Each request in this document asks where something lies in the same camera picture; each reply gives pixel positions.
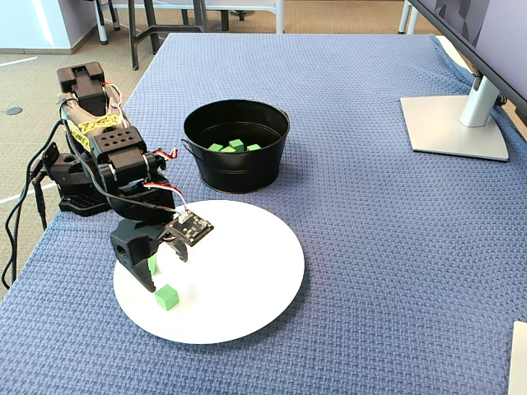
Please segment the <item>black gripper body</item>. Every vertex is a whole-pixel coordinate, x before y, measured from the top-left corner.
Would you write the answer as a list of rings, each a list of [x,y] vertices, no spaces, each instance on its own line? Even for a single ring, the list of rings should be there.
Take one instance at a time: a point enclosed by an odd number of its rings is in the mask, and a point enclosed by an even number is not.
[[[163,241],[171,241],[171,234],[166,223],[146,223],[123,219],[110,234],[110,241],[115,255],[124,266],[136,266],[144,259],[150,258]]]

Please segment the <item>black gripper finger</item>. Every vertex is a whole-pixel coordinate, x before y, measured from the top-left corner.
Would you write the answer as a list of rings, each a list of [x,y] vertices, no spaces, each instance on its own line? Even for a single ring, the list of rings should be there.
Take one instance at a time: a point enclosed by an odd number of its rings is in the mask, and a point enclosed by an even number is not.
[[[169,247],[171,247],[176,252],[178,258],[181,261],[183,261],[183,262],[187,262],[188,261],[188,251],[187,251],[187,246],[184,243],[184,241],[182,241],[182,240],[171,240],[171,241],[166,241],[165,244],[168,245]]]
[[[135,277],[139,283],[149,292],[154,293],[156,286],[152,280],[152,274],[148,266],[148,259],[145,258],[137,264],[123,263],[123,266]]]

